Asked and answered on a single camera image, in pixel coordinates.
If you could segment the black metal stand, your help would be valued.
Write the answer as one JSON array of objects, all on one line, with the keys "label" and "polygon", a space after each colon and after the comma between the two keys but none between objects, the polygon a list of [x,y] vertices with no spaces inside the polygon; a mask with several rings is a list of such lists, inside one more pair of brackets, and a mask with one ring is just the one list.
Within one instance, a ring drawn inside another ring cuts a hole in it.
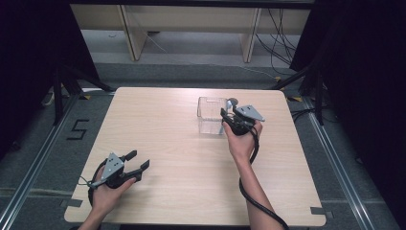
[{"label": "black metal stand", "polygon": [[78,80],[87,81],[94,86],[97,86],[105,92],[115,92],[116,89],[103,83],[98,75],[91,76],[80,71],[78,68],[67,64],[59,64],[54,71],[53,88],[55,102],[55,120],[54,125],[57,125],[64,115],[64,105],[62,102],[62,88],[65,88],[70,96],[79,96],[83,93]]},{"label": "black metal stand", "polygon": [[271,86],[271,90],[280,90],[288,84],[302,79],[299,92],[302,96],[308,96],[311,92],[314,93],[314,113],[319,125],[323,122],[323,76],[316,64],[309,64],[304,69],[296,74],[288,77],[286,80],[279,81],[276,85]]}]

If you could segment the light wooden bench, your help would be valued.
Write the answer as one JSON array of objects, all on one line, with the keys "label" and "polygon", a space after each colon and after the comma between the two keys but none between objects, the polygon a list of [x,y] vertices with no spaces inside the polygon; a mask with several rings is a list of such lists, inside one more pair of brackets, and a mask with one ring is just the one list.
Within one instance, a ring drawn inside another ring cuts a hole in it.
[{"label": "light wooden bench", "polygon": [[130,58],[138,60],[148,32],[238,34],[242,59],[248,63],[256,34],[300,35],[308,10],[215,7],[155,7],[73,4],[83,30],[122,31]]}]

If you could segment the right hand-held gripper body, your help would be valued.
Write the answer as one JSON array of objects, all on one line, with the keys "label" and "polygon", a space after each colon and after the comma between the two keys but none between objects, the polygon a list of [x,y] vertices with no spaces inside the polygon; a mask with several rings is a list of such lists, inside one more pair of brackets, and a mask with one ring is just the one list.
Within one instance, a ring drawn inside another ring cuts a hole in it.
[{"label": "right hand-held gripper body", "polygon": [[248,133],[256,121],[265,121],[264,117],[252,105],[235,107],[230,119],[231,130],[237,136]]}]

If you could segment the person's right hand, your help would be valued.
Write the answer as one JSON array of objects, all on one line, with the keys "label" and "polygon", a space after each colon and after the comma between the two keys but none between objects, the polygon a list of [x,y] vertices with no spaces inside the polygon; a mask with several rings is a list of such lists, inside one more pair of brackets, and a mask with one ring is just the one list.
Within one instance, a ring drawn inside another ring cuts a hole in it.
[{"label": "person's right hand", "polygon": [[237,136],[227,123],[223,123],[224,132],[228,139],[229,150],[235,161],[248,163],[255,149],[254,137],[259,137],[262,131],[262,124],[256,121],[252,128],[253,134],[246,133]]}]

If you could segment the dark curtain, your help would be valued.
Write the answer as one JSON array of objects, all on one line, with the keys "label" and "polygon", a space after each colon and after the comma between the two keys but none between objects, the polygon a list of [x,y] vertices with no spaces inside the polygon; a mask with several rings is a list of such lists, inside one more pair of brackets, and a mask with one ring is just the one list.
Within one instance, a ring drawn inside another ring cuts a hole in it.
[{"label": "dark curtain", "polygon": [[66,0],[0,0],[0,160],[54,83],[99,74]]},{"label": "dark curtain", "polygon": [[324,83],[343,128],[399,227],[406,230],[406,0],[315,0],[291,68],[315,57],[345,12]]}]

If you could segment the person's left hand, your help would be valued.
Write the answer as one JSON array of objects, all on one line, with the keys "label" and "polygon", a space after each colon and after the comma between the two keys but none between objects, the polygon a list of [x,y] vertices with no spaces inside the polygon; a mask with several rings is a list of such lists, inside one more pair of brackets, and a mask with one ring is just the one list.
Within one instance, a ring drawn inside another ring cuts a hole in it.
[{"label": "person's left hand", "polygon": [[91,214],[95,214],[98,217],[105,217],[115,208],[121,196],[136,181],[136,178],[131,178],[117,189],[111,189],[105,184],[100,185],[93,193]]}]

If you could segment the metal floor rail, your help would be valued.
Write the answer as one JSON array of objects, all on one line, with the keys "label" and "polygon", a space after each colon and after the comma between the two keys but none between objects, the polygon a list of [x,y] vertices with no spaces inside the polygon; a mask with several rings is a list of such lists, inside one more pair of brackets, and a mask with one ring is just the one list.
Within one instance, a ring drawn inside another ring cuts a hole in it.
[{"label": "metal floor rail", "polygon": [[62,107],[62,115],[50,128],[46,139],[41,145],[41,148],[36,153],[36,156],[24,174],[23,179],[19,185],[13,190],[11,199],[8,205],[0,214],[0,230],[10,230],[14,220],[18,216],[27,196],[36,182],[42,168],[44,167],[52,147],[55,145],[58,135],[61,133],[65,126],[66,119],[70,115],[73,106],[76,104],[79,96],[70,96],[66,104]]},{"label": "metal floor rail", "polygon": [[361,230],[376,230],[375,225],[372,223],[371,216],[363,203],[360,195],[356,191],[349,174],[346,172],[338,153],[333,146],[326,129],[316,117],[316,112],[309,114],[309,120],[315,129],[315,132],[323,146],[323,149],[327,155],[327,159],[334,171],[337,181],[346,197],[346,200],[352,210],[352,213],[358,222]]}]

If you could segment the clear plastic container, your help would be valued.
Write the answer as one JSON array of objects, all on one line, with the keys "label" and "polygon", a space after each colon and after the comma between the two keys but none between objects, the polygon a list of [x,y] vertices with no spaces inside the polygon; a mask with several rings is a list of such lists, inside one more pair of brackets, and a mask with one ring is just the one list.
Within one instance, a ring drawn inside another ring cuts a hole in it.
[{"label": "clear plastic container", "polygon": [[202,134],[222,135],[222,109],[227,109],[227,100],[216,97],[200,97],[197,104],[199,132]]}]

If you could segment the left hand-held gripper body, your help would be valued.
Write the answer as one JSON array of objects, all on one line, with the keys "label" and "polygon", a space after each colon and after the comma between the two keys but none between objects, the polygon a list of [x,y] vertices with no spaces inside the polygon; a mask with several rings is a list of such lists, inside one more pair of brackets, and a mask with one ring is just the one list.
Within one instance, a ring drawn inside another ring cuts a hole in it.
[{"label": "left hand-held gripper body", "polygon": [[128,155],[119,157],[114,152],[111,152],[101,163],[101,166],[104,167],[101,178],[94,177],[88,186],[98,188],[100,185],[105,184],[109,188],[121,187],[130,178],[130,174],[124,172],[124,162],[129,160]]}]

